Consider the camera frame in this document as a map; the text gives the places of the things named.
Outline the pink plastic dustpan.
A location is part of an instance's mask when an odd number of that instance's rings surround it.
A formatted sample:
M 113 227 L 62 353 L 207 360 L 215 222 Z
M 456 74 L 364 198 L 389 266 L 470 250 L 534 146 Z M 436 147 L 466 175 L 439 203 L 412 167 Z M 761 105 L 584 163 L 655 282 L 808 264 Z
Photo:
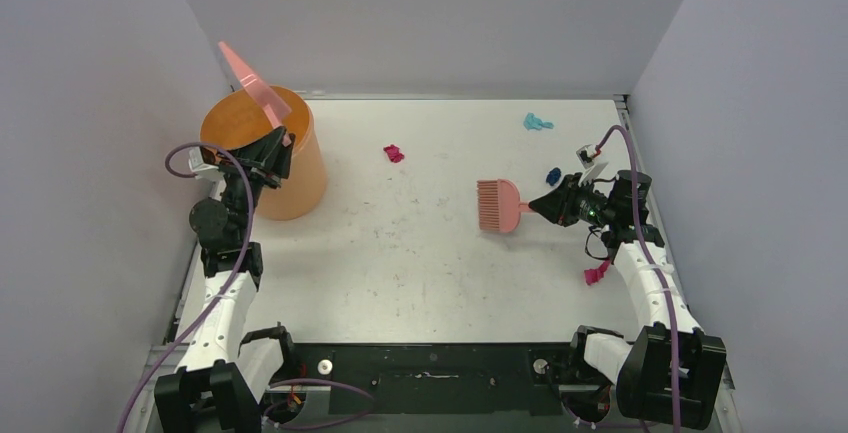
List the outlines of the pink plastic dustpan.
M 242 86 L 215 107 L 216 127 L 224 145 L 241 147 L 266 135 L 259 125 L 259 110 L 271 130 L 282 128 L 292 108 L 226 42 L 219 41 L 218 47 Z

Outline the pink hand brush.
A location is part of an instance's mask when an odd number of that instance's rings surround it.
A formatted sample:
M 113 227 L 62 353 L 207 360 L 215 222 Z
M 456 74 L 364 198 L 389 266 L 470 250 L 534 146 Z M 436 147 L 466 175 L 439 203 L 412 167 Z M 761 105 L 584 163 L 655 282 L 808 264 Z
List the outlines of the pink hand brush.
M 478 180 L 476 193 L 478 226 L 482 231 L 511 233 L 519 226 L 523 214 L 533 212 L 509 180 Z

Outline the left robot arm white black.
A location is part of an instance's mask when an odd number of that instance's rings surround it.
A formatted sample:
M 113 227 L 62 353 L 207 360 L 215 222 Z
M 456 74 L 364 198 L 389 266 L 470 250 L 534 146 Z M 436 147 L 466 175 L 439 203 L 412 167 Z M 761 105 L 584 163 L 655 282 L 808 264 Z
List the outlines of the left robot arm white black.
M 178 339 L 188 344 L 184 355 L 154 385 L 165 432 L 258 432 L 270 381 L 286 383 L 297 373 L 299 358 L 284 327 L 244 330 L 263 275 L 261 246 L 251 238 L 255 209 L 264 190 L 288 178 L 293 147 L 284 127 L 236 149 L 208 142 L 188 147 L 193 176 L 220 180 L 224 189 L 189 213 L 204 301 Z

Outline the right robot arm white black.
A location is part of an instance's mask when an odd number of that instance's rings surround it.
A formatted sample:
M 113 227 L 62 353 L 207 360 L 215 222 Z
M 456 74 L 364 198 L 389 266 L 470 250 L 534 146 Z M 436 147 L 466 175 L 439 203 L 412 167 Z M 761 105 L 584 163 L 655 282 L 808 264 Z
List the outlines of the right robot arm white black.
M 711 422 L 726 347 L 721 338 L 705 333 L 680 295 L 664 239 L 648 222 L 651 184 L 644 173 L 621 170 L 604 194 L 572 174 L 529 203 L 553 224 L 585 222 L 599 231 L 641 327 L 632 342 L 612 330 L 579 327 L 563 371 L 580 382 L 613 387 L 627 418 L 704 430 Z

